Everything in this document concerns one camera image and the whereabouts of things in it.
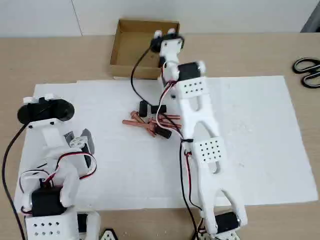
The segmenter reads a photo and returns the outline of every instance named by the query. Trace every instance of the bracket with holes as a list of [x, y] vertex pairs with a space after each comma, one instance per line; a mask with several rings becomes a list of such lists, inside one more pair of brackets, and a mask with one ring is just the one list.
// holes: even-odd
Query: bracket with holes
[[117, 235], [113, 229], [106, 229], [100, 240], [118, 240]]
[[179, 81], [175, 86], [181, 99], [189, 99], [209, 93], [204, 76]]
[[225, 161], [225, 143], [220, 136], [215, 136], [204, 141], [194, 142], [192, 152], [201, 168], [209, 168], [211, 173], [218, 173], [221, 161]]
[[198, 233], [199, 240], [240, 240], [239, 236], [235, 231], [217, 234], [214, 237], [210, 237], [208, 233]]
[[70, 207], [61, 215], [26, 216], [28, 240], [78, 239], [77, 213]]

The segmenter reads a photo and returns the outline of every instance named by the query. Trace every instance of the white wall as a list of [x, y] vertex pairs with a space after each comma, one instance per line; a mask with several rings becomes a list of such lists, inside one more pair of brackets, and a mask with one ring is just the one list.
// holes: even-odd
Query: white wall
[[123, 17], [176, 20], [182, 33], [300, 32], [318, 1], [73, 0], [74, 12], [72, 0], [0, 0], [0, 37], [111, 35]]

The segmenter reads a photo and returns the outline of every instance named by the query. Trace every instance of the wire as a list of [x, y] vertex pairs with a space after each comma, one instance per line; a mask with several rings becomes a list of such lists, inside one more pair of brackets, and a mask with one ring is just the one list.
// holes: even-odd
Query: wire
[[12, 200], [12, 197], [10, 195], [10, 192], [8, 190], [8, 186], [7, 186], [7, 183], [6, 183], [6, 163], [7, 163], [7, 158], [8, 158], [8, 154], [9, 154], [9, 151], [10, 151], [11, 147], [13, 146], [13, 144], [15, 143], [17, 138], [21, 135], [21, 133], [25, 130], [25, 128], [28, 126], [28, 124], [29, 123], [24, 124], [20, 128], [20, 130], [15, 134], [15, 136], [12, 138], [12, 140], [10, 141], [9, 145], [7, 146], [7, 148], [5, 150], [4, 156], [3, 156], [2, 169], [1, 169], [3, 188], [4, 188], [4, 191], [5, 191], [5, 194], [6, 194], [8, 200], [10, 202], [10, 205], [12, 207], [12, 211], [13, 211], [14, 217], [16, 219], [16, 222], [18, 224], [22, 240], [26, 240], [26, 237], [25, 237], [24, 229], [22, 227], [21, 221], [19, 219], [16, 207], [15, 207], [15, 204], [14, 204], [14, 202]]
[[184, 177], [183, 177], [183, 171], [182, 171], [182, 157], [181, 157], [181, 154], [182, 154], [182, 141], [180, 142], [180, 147], [179, 147], [179, 164], [180, 164], [180, 182], [181, 182], [181, 191], [182, 191], [182, 197], [183, 197], [183, 201], [185, 203], [185, 206], [190, 214], [190, 217], [191, 217], [191, 220], [192, 220], [192, 224], [193, 224], [193, 228], [194, 228], [194, 232], [197, 233], [198, 230], [197, 230], [197, 225], [196, 225], [196, 221], [195, 221], [195, 218], [194, 218], [194, 215], [188, 205], [188, 202], [186, 200], [186, 196], [185, 196], [185, 188], [184, 188]]
[[[135, 75], [135, 71], [136, 71], [136, 68], [138, 67], [139, 63], [142, 61], [142, 59], [144, 59], [144, 57], [147, 55], [147, 53], [150, 51], [150, 49], [153, 47], [153, 45], [150, 45], [148, 47], [147, 50], [145, 50], [145, 52], [141, 55], [141, 57], [138, 59], [138, 61], [136, 62], [136, 64], [134, 65], [133, 69], [132, 69], [132, 72], [131, 72], [131, 76], [130, 76], [130, 83], [131, 83], [131, 87], [133, 89], [133, 91], [135, 92], [136, 95], [139, 96], [139, 98], [143, 101], [146, 102], [146, 104], [148, 104], [149, 106], [152, 106], [152, 104], [150, 102], [148, 102], [147, 100], [145, 100], [136, 90], [135, 86], [134, 86], [134, 75]], [[168, 120], [174, 127], [175, 129], [180, 133], [181, 136], [182, 133], [180, 131], [180, 129], [178, 128], [178, 126], [176, 125], [176, 123], [174, 121], [172, 121], [170, 118], [167, 117], [167, 115], [165, 115], [164, 113], [161, 113], [161, 115], [166, 119]]]
[[189, 156], [191, 155], [191, 152], [185, 152], [185, 163], [186, 163], [186, 169], [188, 173], [188, 181], [189, 181], [189, 202], [196, 208], [198, 208], [200, 211], [202, 211], [202, 208], [198, 205], [194, 204], [191, 200], [191, 193], [192, 193], [192, 180], [191, 180], [191, 171], [190, 171], [190, 164], [189, 164]]
[[19, 187], [20, 187], [20, 190], [21, 192], [24, 194], [25, 191], [24, 191], [24, 188], [22, 186], [22, 178], [24, 177], [25, 174], [32, 174], [32, 175], [36, 175], [36, 174], [41, 174], [41, 173], [45, 173], [47, 176], [49, 176], [50, 174], [45, 171], [45, 170], [42, 170], [42, 169], [31, 169], [31, 170], [27, 170], [27, 171], [24, 171], [23, 173], [20, 174], [20, 177], [19, 177]]
[[56, 173], [57, 173], [57, 172], [59, 171], [59, 169], [60, 169], [59, 163], [60, 163], [60, 161], [61, 161], [63, 158], [68, 157], [68, 156], [76, 156], [76, 155], [89, 156], [89, 157], [91, 157], [91, 159], [93, 160], [93, 163], [94, 163], [94, 166], [93, 166], [92, 170], [91, 170], [89, 173], [87, 173], [86, 175], [79, 177], [79, 179], [82, 180], [82, 179], [86, 179], [86, 178], [92, 176], [92, 175], [96, 172], [96, 170], [97, 170], [97, 160], [95, 159], [95, 157], [94, 157], [92, 154], [87, 153], [87, 152], [83, 152], [83, 151], [67, 152], [67, 153], [61, 155], [61, 156], [58, 158], [58, 160], [57, 160], [57, 162], [56, 162], [56, 166], [55, 166], [54, 172], [52, 172], [52, 173], [46, 178], [46, 180], [44, 181], [44, 183], [48, 183], [49, 181], [51, 181], [51, 180], [55, 177]]
[[161, 94], [161, 97], [160, 97], [160, 100], [159, 100], [159, 105], [158, 105], [158, 109], [156, 111], [156, 114], [155, 114], [155, 120], [156, 120], [156, 124], [158, 124], [159, 127], [163, 128], [163, 129], [167, 129], [167, 130], [173, 130], [175, 131], [181, 139], [183, 139], [183, 136], [181, 134], [180, 131], [177, 131], [176, 129], [174, 128], [171, 128], [171, 127], [166, 127], [166, 126], [163, 126], [159, 123], [159, 119], [158, 119], [158, 115], [159, 115], [159, 111], [160, 111], [160, 108], [161, 108], [161, 105], [162, 105], [162, 102], [166, 96], [166, 94], [170, 91], [170, 89], [175, 85], [175, 83], [169, 83], [169, 86], [166, 87], [166, 89], [163, 91], [163, 93]]

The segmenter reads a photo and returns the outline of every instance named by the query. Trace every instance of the white robotic arm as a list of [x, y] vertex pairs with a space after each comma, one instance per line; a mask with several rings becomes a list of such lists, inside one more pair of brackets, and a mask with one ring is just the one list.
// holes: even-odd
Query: white robotic arm
[[[202, 205], [201, 216], [209, 236], [214, 239], [233, 239], [235, 231], [248, 222], [233, 165], [227, 158], [225, 143], [220, 135], [219, 125], [214, 117], [211, 97], [207, 87], [205, 64], [202, 61], [179, 64], [178, 53], [184, 45], [184, 38], [171, 29], [162, 36], [154, 35], [151, 50], [158, 52], [162, 64], [158, 78], [165, 88], [168, 81], [175, 81], [170, 89], [171, 98], [181, 111], [183, 147], [192, 153], [198, 172], [198, 193]], [[196, 99], [198, 109], [193, 110], [190, 100]], [[195, 141], [195, 127], [202, 123], [210, 138]], [[223, 192], [232, 205], [232, 211], [215, 215], [214, 207], [218, 192]]]

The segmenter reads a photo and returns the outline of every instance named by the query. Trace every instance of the screw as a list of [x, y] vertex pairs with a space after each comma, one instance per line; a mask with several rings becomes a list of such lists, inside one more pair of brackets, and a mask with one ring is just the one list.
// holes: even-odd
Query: screw
[[[135, 119], [138, 123], [142, 123], [142, 124], [145, 124], [146, 122], [138, 115], [138, 112], [137, 111], [132, 111], [130, 113], [131, 115], [131, 118], [132, 119]], [[150, 129], [146, 129], [146, 131], [152, 136], [152, 137], [155, 137], [156, 134], [151, 131]]]
[[151, 126], [148, 123], [142, 123], [142, 122], [136, 122], [136, 121], [130, 121], [130, 120], [122, 120], [122, 124], [145, 128], [147, 130], [147, 132], [152, 137], [156, 136], [156, 134], [154, 132], [152, 132], [152, 130], [150, 129]]
[[[180, 115], [166, 115], [166, 117], [171, 120], [180, 120], [181, 119]], [[162, 120], [162, 119], [165, 119], [165, 117], [163, 115], [159, 115], [158, 119]]]
[[[157, 120], [155, 120], [155, 119], [151, 119], [150, 120], [152, 123], [154, 123], [154, 124], [157, 124]], [[176, 124], [176, 126], [175, 125], [173, 125], [173, 124], [171, 124], [170, 122], [167, 122], [167, 121], [159, 121], [159, 123], [161, 124], [161, 125], [163, 125], [163, 126], [165, 126], [165, 127], [168, 127], [168, 128], [176, 128], [176, 126], [180, 129], [180, 128], [182, 128], [182, 125], [181, 124]]]

